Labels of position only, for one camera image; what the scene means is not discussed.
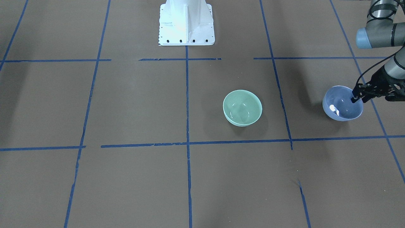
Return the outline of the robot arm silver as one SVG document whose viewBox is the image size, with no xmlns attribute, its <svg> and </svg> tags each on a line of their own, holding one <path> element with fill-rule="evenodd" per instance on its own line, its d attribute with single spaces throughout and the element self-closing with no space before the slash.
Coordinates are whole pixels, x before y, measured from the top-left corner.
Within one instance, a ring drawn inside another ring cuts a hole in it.
<svg viewBox="0 0 405 228">
<path fill-rule="evenodd" d="M 405 80 L 405 25 L 395 23 L 398 9 L 404 10 L 403 0 L 372 0 L 367 13 L 366 26 L 356 34 L 356 45 L 360 49 L 400 47 L 389 57 L 370 80 L 364 84 L 356 81 L 351 102 L 364 103 L 375 97 L 384 97 L 389 102 L 404 101 Z"/>
</svg>

